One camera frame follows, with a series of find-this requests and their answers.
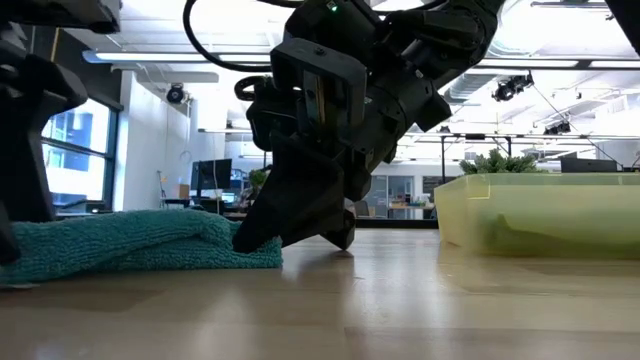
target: towel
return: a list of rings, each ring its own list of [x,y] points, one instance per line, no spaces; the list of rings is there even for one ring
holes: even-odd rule
[[[0,284],[43,282],[80,272],[276,268],[281,242],[233,251],[240,223],[196,210],[145,210],[48,223],[12,224],[22,257],[0,267]]]

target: black mount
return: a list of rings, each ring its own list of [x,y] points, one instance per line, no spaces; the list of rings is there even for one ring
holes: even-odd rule
[[[70,71],[0,39],[0,264],[20,257],[12,221],[54,218],[42,156],[48,119],[82,105],[87,93]]]
[[[233,239],[251,252],[320,234],[353,242],[344,198],[361,200],[371,173],[390,163],[413,124],[427,131],[451,111],[437,89],[483,57],[504,0],[450,0],[435,11],[381,21],[362,0],[307,0],[271,52],[273,77],[236,85],[253,140],[273,151],[273,170]],[[254,94],[243,89],[254,85]]]

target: yellow plastic bin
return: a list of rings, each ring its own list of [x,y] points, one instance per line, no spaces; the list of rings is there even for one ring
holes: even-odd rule
[[[639,174],[481,174],[435,189],[442,241],[482,254],[640,259]]]

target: camera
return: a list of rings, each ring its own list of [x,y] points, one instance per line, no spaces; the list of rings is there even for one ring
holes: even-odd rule
[[[559,123],[547,126],[544,130],[544,135],[562,135],[571,132],[571,124],[567,120],[563,120]]]
[[[526,76],[513,76],[507,81],[501,81],[498,83],[498,90],[491,94],[491,97],[497,102],[509,101],[517,94],[523,92],[524,89],[533,85],[535,85],[535,82],[533,81],[531,72]]]
[[[184,104],[189,100],[189,94],[184,91],[184,84],[171,84],[171,89],[167,92],[167,101],[170,104]]]

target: table surface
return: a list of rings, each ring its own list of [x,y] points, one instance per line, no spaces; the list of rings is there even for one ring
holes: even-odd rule
[[[2,358],[637,359],[640,265],[477,258],[438,232],[314,238],[284,267],[87,275],[0,293]]]

